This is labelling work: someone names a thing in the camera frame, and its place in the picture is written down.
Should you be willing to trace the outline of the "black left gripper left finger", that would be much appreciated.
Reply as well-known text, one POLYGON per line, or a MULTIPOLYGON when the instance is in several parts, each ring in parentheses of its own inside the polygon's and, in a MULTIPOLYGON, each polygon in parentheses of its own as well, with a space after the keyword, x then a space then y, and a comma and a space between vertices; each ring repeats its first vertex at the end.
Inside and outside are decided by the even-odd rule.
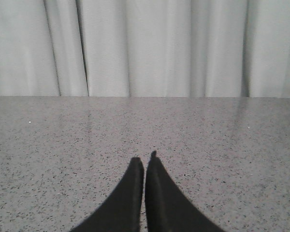
POLYGON ((99 206, 73 232, 138 232, 143 196, 144 167, 131 158, 122 179, 99 206))

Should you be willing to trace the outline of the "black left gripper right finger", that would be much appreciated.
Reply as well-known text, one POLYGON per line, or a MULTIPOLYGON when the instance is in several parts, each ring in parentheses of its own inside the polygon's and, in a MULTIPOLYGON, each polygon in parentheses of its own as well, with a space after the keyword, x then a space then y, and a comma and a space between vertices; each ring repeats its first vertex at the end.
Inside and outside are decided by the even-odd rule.
POLYGON ((157 152, 151 153, 145 182, 145 210, 149 232, 221 232, 171 179, 157 152))

